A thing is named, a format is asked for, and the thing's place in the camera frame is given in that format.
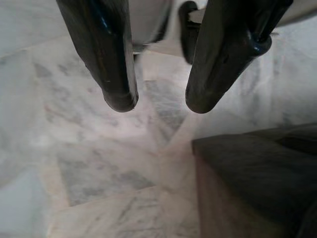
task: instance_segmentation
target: floor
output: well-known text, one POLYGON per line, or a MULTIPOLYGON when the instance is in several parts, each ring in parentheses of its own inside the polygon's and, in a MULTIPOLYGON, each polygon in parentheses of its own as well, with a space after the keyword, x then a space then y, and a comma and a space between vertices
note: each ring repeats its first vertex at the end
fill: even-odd
POLYGON ((194 138, 317 121, 317 17, 275 30, 216 108, 189 111, 190 65, 146 51, 120 114, 55 1, 0 2, 0 238, 198 238, 194 138))

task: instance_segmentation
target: marble floor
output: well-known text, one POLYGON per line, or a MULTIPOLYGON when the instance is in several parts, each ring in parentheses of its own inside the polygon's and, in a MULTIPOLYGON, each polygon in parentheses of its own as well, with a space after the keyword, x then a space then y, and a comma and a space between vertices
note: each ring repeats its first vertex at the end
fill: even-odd
POLYGON ((317 17, 273 46, 216 108, 185 105, 190 65, 146 51, 120 114, 53 0, 0 2, 0 238, 198 238, 191 140, 317 122, 317 17))

